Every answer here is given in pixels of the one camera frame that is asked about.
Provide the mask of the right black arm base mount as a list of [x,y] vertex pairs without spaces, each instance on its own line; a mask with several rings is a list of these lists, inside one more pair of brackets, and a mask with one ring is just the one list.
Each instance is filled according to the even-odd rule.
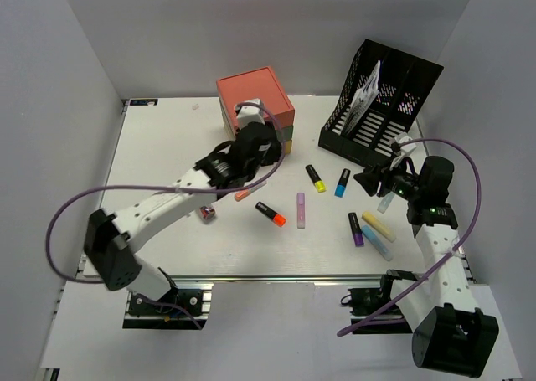
[[[353,319],[351,324],[358,323],[385,303],[390,301],[390,293],[395,281],[419,280],[419,276],[405,270],[388,270],[381,276],[379,285],[376,287],[357,287],[348,290],[348,294],[341,298],[342,306],[351,309]],[[354,335],[364,334],[411,334],[411,328],[396,306],[390,307],[380,316],[372,320],[364,327],[353,331]]]

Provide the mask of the green middle drawer box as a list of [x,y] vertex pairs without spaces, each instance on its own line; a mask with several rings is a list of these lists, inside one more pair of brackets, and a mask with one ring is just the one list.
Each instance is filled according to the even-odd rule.
[[[233,125],[227,116],[223,117],[224,128],[231,139],[235,139],[236,135],[240,131],[237,125]],[[294,127],[287,126],[282,128],[282,135],[285,142],[292,139]]]

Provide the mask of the black yellow highlighter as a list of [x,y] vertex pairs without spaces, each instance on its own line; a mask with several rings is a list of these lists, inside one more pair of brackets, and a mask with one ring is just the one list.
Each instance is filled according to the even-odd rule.
[[307,171],[307,175],[311,179],[313,186],[317,190],[318,193],[324,193],[326,191],[326,186],[324,182],[321,180],[319,174],[317,173],[316,169],[313,165],[309,164],[305,166],[305,169]]

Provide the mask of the white printed paper booklet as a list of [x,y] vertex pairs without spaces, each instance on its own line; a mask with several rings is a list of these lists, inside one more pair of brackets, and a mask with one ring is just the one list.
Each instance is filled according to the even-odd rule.
[[361,116],[378,96],[380,70],[381,61],[378,60],[364,86],[356,90],[341,130],[342,136],[348,136],[353,131]]

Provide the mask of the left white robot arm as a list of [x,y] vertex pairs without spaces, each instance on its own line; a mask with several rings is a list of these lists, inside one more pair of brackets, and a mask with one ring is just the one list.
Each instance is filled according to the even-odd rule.
[[281,152],[275,127],[251,122],[233,141],[197,161],[171,191],[154,193],[112,214],[96,210],[89,217],[84,252],[105,287],[127,289],[157,312],[170,312],[178,288],[162,268],[137,257],[137,252],[171,224],[242,188],[260,167],[276,163]]

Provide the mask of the pastel purple highlighter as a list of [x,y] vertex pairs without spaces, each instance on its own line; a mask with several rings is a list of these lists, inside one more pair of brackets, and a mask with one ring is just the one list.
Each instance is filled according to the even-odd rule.
[[306,226],[306,211],[305,211],[305,194],[296,194],[296,226],[298,229],[304,229]]

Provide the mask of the black purple highlighter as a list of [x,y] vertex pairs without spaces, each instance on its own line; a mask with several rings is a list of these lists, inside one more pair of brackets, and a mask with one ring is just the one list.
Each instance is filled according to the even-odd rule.
[[350,212],[348,214],[348,221],[350,224],[353,242],[356,247],[364,246],[363,233],[358,222],[358,216],[355,212]]

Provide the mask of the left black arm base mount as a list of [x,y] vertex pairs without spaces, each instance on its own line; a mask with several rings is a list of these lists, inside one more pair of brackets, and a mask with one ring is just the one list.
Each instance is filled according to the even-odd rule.
[[131,330],[200,331],[209,317],[212,300],[210,283],[177,283],[175,296],[164,306],[129,293],[122,327]]

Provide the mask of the pastel green highlighter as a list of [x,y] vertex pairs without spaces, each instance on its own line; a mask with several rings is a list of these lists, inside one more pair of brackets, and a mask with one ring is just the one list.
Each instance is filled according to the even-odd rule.
[[395,197],[395,194],[393,192],[390,192],[388,193],[387,195],[385,195],[381,202],[379,203],[378,207],[377,207],[377,210],[384,214],[387,209],[389,208],[390,204],[392,203],[392,201],[394,200],[394,197]]

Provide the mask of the pastel yellow highlighter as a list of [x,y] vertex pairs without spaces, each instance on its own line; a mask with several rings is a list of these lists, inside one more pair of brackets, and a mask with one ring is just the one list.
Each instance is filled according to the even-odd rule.
[[383,237],[385,237],[389,242],[394,243],[396,240],[395,232],[384,222],[378,219],[369,211],[364,211],[362,213],[362,219],[367,222],[372,228],[377,230]]

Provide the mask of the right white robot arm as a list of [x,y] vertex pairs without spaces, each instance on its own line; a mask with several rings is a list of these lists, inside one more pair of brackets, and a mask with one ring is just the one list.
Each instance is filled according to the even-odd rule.
[[371,196],[388,193],[408,203],[407,219],[431,275],[388,270],[377,288],[350,290],[348,306],[355,320],[382,307],[386,312],[368,322],[362,333],[412,334],[415,365],[469,378],[482,376],[497,340],[497,319],[486,315],[473,297],[463,259],[453,249],[458,223],[447,197],[455,167],[444,157],[424,160],[420,171],[406,157],[365,169],[355,180]]

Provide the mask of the coral top drawer box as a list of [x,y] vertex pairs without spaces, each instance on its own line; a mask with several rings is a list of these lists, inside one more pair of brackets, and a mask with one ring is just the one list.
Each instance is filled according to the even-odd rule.
[[235,105],[254,98],[262,100],[282,128],[294,125],[294,106],[270,66],[221,78],[216,86],[222,117],[227,116],[233,125],[237,125]]

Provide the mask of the black three-slot file holder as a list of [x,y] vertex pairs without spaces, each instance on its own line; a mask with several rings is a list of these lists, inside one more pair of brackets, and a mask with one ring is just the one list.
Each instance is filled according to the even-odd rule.
[[[343,123],[356,91],[380,63],[379,94],[352,132]],[[444,67],[366,39],[353,57],[338,103],[321,128],[318,146],[361,167],[393,156],[389,140],[412,127]]]

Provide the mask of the black orange highlighter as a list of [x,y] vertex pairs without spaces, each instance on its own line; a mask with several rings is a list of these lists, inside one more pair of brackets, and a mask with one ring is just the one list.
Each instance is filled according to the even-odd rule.
[[255,205],[255,208],[279,227],[282,227],[286,223],[286,218],[283,215],[277,213],[274,209],[272,209],[265,203],[258,202]]

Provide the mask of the pastel blue highlighter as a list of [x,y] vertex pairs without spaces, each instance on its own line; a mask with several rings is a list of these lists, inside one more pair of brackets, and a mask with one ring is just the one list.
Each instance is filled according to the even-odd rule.
[[391,261],[393,255],[385,246],[381,239],[367,225],[361,227],[361,231],[365,239],[376,249],[376,251],[386,260]]

